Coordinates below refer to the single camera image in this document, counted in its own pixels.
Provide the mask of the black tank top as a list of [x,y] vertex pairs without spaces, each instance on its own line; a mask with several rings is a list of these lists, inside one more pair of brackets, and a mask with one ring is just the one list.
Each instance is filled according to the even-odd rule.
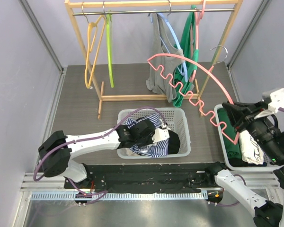
[[180,145],[178,134],[169,130],[168,155],[178,154]]

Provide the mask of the blue striped tank top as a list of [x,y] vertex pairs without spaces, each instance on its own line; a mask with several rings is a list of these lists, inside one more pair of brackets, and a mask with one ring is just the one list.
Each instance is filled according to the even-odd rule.
[[[145,122],[146,120],[149,120],[155,128],[161,128],[163,121],[160,119],[160,115],[158,113],[154,113],[149,116],[145,116],[142,118],[138,118],[136,120],[132,118],[128,118],[125,121],[125,125],[128,126],[130,129],[134,126],[136,126],[140,122]],[[158,143],[151,143],[150,145],[133,145],[129,149],[137,154],[140,154],[141,156],[147,156],[151,158],[158,158],[158,157],[165,157],[168,155],[168,143],[169,139],[160,141]]]

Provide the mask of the grey tank top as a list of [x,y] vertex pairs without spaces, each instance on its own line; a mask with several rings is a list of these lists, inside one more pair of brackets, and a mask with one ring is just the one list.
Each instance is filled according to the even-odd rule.
[[[174,42],[169,40],[163,18],[159,14],[152,14],[151,21],[153,25],[152,55],[171,53],[182,56],[182,49],[174,47]],[[147,89],[155,94],[166,95],[167,101],[171,103],[177,97],[176,90],[169,84],[169,80],[164,79],[161,75],[166,76],[169,73],[174,73],[183,62],[182,59],[171,56],[154,57],[150,61],[150,74],[146,80]]]

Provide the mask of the white tank top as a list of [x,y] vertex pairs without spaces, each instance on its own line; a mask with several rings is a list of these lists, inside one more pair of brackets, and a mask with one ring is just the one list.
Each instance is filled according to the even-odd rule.
[[129,157],[139,157],[140,154],[132,152],[129,148],[125,148],[126,155]]

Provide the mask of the light blue hanger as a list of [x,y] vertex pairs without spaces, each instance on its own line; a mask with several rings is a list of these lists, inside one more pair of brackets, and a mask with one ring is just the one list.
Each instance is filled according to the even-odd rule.
[[[150,18],[150,21],[153,25],[153,46],[155,48],[161,48],[161,47],[164,47],[165,50],[171,54],[170,50],[169,50],[169,47],[166,45],[165,43],[165,40],[162,38],[161,34],[160,34],[160,24],[159,22],[153,22],[153,15],[156,15],[156,19],[159,19],[160,18],[160,21],[164,21],[164,23],[166,24],[166,26],[168,27],[169,31],[171,32],[172,34],[172,37],[175,41],[175,44],[176,44],[176,49],[178,51],[182,51],[182,48],[180,46],[180,43],[179,43],[179,40],[177,38],[177,35],[175,33],[175,31],[173,30],[171,24],[169,23],[168,21],[168,17],[164,17],[162,13],[160,12],[157,12],[157,13],[149,13],[148,14],[148,17]],[[185,78],[185,82],[188,82],[188,71],[187,71],[187,66],[186,66],[186,63],[185,61],[181,63],[181,67],[177,66],[177,69],[179,71],[179,73]]]

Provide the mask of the lime green hanger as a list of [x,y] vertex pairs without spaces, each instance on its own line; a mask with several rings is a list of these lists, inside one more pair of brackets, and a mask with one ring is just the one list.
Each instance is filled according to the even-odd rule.
[[106,18],[106,48],[107,48],[107,65],[108,65],[108,75],[111,88],[114,88],[114,78],[112,70],[112,18],[110,14],[105,11],[105,2],[102,3],[102,8],[104,16]]

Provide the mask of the yellow plastic hanger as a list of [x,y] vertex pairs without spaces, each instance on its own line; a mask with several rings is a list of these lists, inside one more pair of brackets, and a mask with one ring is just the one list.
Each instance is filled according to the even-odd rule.
[[[106,27],[106,17],[104,15],[100,15],[98,17],[98,19],[95,22],[89,22],[88,23],[88,28],[87,28],[87,53],[86,53],[86,60],[85,60],[85,72],[84,72],[84,81],[85,81],[85,86],[87,89],[91,89],[92,88],[92,79],[93,79],[93,75],[94,75],[94,71],[95,71],[95,64],[97,63],[98,60],[98,55],[99,55],[99,50],[101,47],[101,42],[103,39],[103,35],[104,35],[104,30]],[[94,57],[94,61],[93,61],[93,66],[91,68],[91,70],[89,70],[90,67],[90,54],[95,46],[95,41],[96,41],[96,37],[98,34],[98,25],[100,22],[103,22],[103,26],[101,29],[101,33],[100,33],[100,37],[99,37],[99,42],[97,45],[97,49],[96,49],[96,53],[95,53],[95,57]]]

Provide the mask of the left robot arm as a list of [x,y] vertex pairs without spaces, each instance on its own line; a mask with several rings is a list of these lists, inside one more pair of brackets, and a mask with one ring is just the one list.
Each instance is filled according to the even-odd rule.
[[74,158],[96,151],[116,150],[139,147],[153,143],[155,126],[149,120],[136,126],[117,125],[112,129],[85,135],[65,135],[62,130],[55,131],[38,148],[40,162],[34,172],[34,180],[40,169],[43,177],[63,176],[69,178],[80,188],[88,188],[91,176],[86,165],[79,164]]

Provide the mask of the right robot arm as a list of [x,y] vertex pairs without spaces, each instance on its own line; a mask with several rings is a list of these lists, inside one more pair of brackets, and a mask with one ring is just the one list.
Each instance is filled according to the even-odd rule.
[[[220,108],[226,111],[235,131],[247,130],[269,158],[267,166],[250,170],[273,171],[284,195],[284,131],[279,130],[275,116],[279,109],[273,109],[264,101],[223,103]],[[207,167],[204,181],[210,187],[218,185],[229,191],[249,211],[256,226],[284,227],[284,203],[274,203],[254,193],[243,182],[238,182],[224,164],[216,162]]]

